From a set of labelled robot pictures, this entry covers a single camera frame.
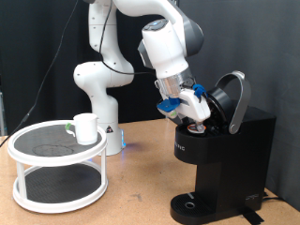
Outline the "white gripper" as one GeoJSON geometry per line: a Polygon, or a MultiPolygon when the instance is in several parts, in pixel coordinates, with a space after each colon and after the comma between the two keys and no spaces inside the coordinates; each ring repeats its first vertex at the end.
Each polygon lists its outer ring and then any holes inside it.
{"type": "Polygon", "coordinates": [[[204,131],[205,125],[203,121],[211,115],[206,99],[204,97],[196,97],[191,89],[184,89],[179,94],[179,99],[180,105],[176,108],[176,111],[195,120],[195,128],[198,131],[204,131]]]}

